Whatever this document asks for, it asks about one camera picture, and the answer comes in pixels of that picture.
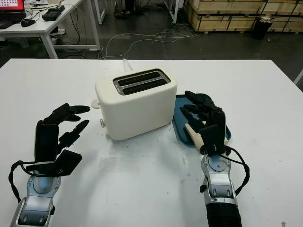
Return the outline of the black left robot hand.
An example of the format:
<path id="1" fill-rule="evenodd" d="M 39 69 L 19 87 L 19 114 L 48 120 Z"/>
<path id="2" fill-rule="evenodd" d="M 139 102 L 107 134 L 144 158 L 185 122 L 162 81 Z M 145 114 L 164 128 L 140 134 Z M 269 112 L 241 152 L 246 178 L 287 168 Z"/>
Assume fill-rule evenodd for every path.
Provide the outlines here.
<path id="1" fill-rule="evenodd" d="M 36 125 L 34 157 L 36 162 L 55 161 L 64 148 L 70 147 L 88 125 L 89 120 L 80 122 L 71 132 L 59 136 L 59 124 L 62 122 L 78 122 L 79 114 L 90 111 L 89 106 L 68 103 L 61 105 Z"/>

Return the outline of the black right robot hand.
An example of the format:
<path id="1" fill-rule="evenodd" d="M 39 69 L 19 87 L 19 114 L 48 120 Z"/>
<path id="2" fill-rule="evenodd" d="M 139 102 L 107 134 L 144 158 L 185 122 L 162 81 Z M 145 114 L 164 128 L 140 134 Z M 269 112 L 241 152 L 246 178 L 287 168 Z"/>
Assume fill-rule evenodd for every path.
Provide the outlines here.
<path id="1" fill-rule="evenodd" d="M 197 94 L 186 91 L 185 97 L 191 104 L 183 105 L 180 107 L 180 110 L 188 120 L 188 124 L 193 131 L 199 133 L 201 129 L 217 125 L 219 127 L 218 137 L 224 140 L 226 119 L 222 108 L 217 107 L 213 100 L 206 94 Z"/>

